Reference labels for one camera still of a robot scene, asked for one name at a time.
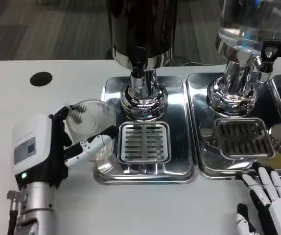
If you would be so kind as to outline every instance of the black circle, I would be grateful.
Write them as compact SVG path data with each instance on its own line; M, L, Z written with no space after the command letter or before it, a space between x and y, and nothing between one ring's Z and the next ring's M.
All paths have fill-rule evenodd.
M52 75L49 72L38 72L34 74L29 82L35 87L42 87L52 81Z

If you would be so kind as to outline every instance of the white table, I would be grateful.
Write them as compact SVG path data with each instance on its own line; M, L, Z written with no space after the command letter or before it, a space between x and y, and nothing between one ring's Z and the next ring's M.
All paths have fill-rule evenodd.
M186 79L224 66L161 68L159 75ZM48 71L53 81L30 85L30 77ZM281 58L275 63L281 73ZM15 124L35 113L50 114L65 102L100 98L107 79L128 76L114 61L0 62L0 235L8 227L6 193L17 189L11 170L11 135ZM260 229L246 187L240 181L211 181L198 176L188 185L103 186L94 181L92 165L73 169L56 193L59 235L235 235L237 204L249 205Z

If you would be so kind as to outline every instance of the robotic hand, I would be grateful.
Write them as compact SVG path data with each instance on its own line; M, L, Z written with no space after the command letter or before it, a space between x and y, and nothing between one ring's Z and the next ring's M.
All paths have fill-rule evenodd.
M8 235L55 235L55 190L70 168L92 159L118 135L118 128L110 126L72 145L64 125L69 109L33 115L14 129L13 171L20 191L7 194L11 200Z
M248 187L250 197L258 210L258 216L265 235L281 235L281 178L269 166L253 163L258 173L260 186L251 176L243 174L242 181ZM240 235L259 235L249 222L247 206L239 204L236 214L237 230Z

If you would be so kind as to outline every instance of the robot finger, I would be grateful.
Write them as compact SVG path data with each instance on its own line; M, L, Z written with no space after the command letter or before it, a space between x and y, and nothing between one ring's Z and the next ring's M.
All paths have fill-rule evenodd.
M271 204L267 194L251 176L243 174L242 181L249 188L250 196L258 210L261 210Z
M279 198L267 170L258 162L253 163L253 169L258 173L263 190L269 196L271 202Z
M279 196L281 197L281 178L279 174L269 166L266 166L266 170L271 177L274 187L276 188Z
M237 205L236 214L237 231L240 235L254 235L255 227L249 222L248 209L245 204Z

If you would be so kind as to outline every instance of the drip tray grate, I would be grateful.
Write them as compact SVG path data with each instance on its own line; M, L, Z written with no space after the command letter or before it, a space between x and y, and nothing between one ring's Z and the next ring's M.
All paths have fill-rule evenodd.
M220 118L214 121L221 154L228 159L271 158L275 152L259 118Z
M165 163L171 158L169 126L157 122L125 122L120 126L122 163Z

